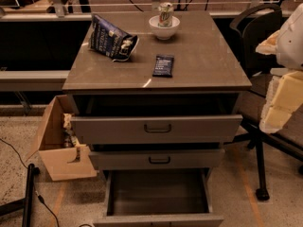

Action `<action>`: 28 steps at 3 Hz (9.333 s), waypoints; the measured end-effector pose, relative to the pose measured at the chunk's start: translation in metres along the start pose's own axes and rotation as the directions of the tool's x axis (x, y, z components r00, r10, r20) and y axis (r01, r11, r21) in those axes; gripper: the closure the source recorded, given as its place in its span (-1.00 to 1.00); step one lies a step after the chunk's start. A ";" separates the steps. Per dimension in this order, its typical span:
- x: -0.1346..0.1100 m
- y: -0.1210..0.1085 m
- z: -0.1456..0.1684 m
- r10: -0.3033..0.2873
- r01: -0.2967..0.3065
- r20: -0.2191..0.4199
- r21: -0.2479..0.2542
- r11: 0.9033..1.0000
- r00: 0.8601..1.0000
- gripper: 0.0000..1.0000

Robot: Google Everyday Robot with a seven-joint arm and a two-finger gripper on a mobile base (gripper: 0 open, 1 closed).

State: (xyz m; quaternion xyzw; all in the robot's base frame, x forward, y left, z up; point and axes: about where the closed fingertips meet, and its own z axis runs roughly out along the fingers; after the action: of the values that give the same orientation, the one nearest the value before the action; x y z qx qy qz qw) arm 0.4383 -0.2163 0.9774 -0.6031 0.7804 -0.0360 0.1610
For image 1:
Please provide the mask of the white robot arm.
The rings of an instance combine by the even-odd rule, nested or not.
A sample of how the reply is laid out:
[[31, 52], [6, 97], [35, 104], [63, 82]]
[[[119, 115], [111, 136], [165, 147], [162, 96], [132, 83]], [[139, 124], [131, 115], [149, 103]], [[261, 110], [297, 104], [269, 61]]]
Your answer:
[[277, 63], [286, 68], [283, 76], [270, 81], [259, 122], [263, 132], [276, 133], [303, 104], [303, 4], [256, 51], [275, 55]]

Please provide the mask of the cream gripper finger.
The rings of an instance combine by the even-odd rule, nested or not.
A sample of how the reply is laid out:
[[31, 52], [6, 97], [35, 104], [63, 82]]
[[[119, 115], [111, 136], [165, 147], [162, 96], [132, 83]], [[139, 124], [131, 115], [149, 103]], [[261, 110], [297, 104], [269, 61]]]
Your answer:
[[266, 40], [258, 44], [256, 47], [256, 52], [262, 55], [275, 55], [278, 35], [279, 31], [277, 30]]
[[276, 133], [303, 104], [303, 72], [291, 71], [282, 77], [273, 76], [267, 90], [259, 128]]

